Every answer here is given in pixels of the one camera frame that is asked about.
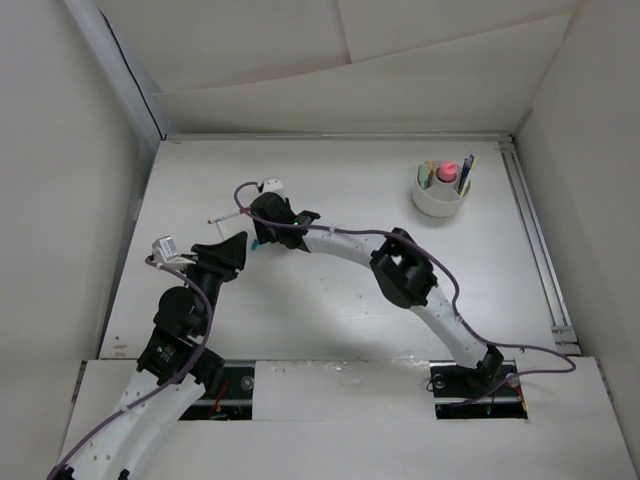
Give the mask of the green translucent highlighter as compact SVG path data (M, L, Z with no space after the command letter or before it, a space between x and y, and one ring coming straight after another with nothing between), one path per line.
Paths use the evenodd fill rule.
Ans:
M417 182L421 190L425 191L431 184L431 178L434 168L428 168L424 163L418 167Z

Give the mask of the pink capped small bottle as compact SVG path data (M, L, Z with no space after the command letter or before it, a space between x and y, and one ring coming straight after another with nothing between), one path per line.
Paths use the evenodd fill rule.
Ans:
M454 182L457 178L457 164L455 162L443 162L437 168L436 176L440 182Z

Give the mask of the dark blue pen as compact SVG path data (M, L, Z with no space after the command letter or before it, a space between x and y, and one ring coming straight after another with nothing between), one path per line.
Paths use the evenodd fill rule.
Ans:
M464 189L465 189L466 183L467 183L467 178L468 178L468 176L470 174L470 170L471 170L471 168L472 168L472 166L474 164L474 160L475 160L475 157L474 157L473 154L471 154L468 158L466 158L464 160L464 163L463 163L463 166L462 166L462 169L461 169L461 173L460 173L459 184L458 184L458 195L460 197L463 196L463 192L464 192Z

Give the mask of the yellow thin pen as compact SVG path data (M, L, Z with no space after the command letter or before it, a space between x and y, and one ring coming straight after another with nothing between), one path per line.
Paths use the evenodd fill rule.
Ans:
M472 168L471 168L471 170L470 170L470 174L469 174L469 176L468 176L468 178L467 178L466 187L465 187L465 189L464 189L463 196L462 196L461 198L464 198L464 197L468 194L468 191L469 191L469 189L470 189L470 185L471 185L471 176L472 176L472 173L473 173L473 171L474 171L474 167L475 167L475 165L476 165L476 162L477 162L477 158L475 157L474 164L473 164L473 166L472 166Z

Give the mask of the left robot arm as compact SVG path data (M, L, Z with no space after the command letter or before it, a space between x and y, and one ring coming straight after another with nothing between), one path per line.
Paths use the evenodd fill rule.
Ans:
M156 240L147 266L179 280L160 297L154 328L110 415L74 445L51 479L135 479L153 449L189 407L216 394L224 359L207 347L223 284L246 264L248 235L177 251L170 237Z

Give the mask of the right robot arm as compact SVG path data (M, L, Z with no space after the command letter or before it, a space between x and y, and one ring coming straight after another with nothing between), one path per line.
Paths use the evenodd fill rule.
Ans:
M468 390L483 394L497 384L503 355L470 332L440 288L433 262L406 231L320 225L319 214L296 214L287 199L273 192L260 194L242 211L254 221L261 244L326 254L370 270L383 297L415 314L448 348Z

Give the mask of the purple capped white marker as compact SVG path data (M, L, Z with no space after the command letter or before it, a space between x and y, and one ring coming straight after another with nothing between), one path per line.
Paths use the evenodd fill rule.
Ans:
M226 236L225 236L225 232L224 232L224 228L223 228L222 224L219 221L216 221L215 222L215 227L216 227L216 229L217 229L217 231L218 231L218 233L220 235L220 238L222 240L225 240Z

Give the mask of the red capped white marker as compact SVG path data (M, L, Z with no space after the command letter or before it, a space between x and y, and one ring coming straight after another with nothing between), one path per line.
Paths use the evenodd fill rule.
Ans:
M230 214L219 216L217 218L208 219L207 220L207 224L211 224L212 225L212 224L224 222L226 220L230 220L230 219L236 218L236 217L241 216L241 215L243 215L243 213L241 211L233 212L233 213L230 213Z

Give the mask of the white round divided container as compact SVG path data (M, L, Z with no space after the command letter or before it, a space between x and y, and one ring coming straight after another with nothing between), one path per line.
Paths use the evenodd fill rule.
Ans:
M429 188L425 191L421 190L418 182L417 182L417 172L415 174L415 179L413 180L413 184L411 187L411 198L413 200L414 205L425 215L434 217L434 218L449 218L454 216L463 205L467 195L464 198L461 198L458 195L458 184L460 179L460 173L463 166L462 164L457 164L457 178L452 183L443 183L440 182L436 176L437 168L443 162L453 162L453 161L444 161L444 160L431 160L434 161L435 166L431 178L431 184Z

